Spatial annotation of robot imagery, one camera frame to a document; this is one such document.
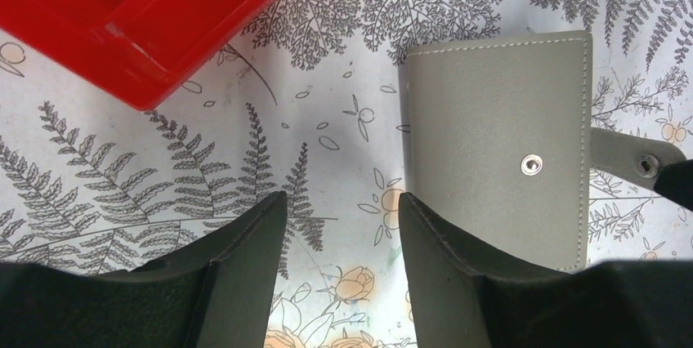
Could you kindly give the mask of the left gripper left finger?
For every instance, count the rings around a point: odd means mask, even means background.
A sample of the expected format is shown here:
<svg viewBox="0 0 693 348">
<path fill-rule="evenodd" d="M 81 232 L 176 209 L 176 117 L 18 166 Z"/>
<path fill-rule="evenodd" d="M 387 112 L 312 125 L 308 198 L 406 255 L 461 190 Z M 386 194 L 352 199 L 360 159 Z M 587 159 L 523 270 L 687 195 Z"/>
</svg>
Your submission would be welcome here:
<svg viewBox="0 0 693 348">
<path fill-rule="evenodd" d="M 288 220 L 274 192 L 242 216 L 130 271 L 1 265 L 4 347 L 259 347 Z"/>
</svg>

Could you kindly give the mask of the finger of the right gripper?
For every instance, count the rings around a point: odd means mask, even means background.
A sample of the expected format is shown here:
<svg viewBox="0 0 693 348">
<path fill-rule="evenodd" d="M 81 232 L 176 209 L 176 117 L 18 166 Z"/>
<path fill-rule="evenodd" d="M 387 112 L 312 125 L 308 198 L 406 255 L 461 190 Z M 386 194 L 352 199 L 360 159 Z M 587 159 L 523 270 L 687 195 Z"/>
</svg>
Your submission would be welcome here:
<svg viewBox="0 0 693 348">
<path fill-rule="evenodd" d="M 654 191 L 680 207 L 693 208 L 693 162 L 691 159 L 665 165 L 654 184 Z"/>
</svg>

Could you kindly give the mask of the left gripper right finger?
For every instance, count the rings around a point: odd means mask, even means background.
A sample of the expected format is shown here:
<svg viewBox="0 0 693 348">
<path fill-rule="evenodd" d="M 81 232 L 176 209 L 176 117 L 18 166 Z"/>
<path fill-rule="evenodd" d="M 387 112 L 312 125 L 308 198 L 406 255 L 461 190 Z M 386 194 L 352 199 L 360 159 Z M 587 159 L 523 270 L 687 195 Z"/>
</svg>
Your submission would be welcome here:
<svg viewBox="0 0 693 348">
<path fill-rule="evenodd" d="M 570 274 L 491 246 L 413 194 L 399 209 L 421 347 L 692 344 L 689 261 L 605 261 Z"/>
</svg>

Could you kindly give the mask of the grey card holder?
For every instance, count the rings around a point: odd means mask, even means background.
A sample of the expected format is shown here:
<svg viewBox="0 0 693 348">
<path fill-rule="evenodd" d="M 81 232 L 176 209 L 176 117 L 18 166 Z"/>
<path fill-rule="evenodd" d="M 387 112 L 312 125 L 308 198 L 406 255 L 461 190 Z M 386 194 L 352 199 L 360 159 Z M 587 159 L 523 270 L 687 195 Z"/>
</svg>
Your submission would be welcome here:
<svg viewBox="0 0 693 348">
<path fill-rule="evenodd" d="M 665 165 L 689 160 L 592 125 L 585 31 L 413 47 L 406 71 L 412 192 L 536 265 L 584 266 L 592 169 L 654 191 Z"/>
</svg>

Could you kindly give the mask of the red plastic bin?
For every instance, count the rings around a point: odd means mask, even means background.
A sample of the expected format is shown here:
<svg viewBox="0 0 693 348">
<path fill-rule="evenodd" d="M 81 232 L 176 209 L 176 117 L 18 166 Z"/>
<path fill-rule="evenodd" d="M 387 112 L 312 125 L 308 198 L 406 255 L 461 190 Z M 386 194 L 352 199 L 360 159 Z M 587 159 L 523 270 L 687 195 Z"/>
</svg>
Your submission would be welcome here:
<svg viewBox="0 0 693 348">
<path fill-rule="evenodd" d="M 135 109 L 153 109 L 273 0 L 1 0 L 3 72 L 33 48 Z"/>
</svg>

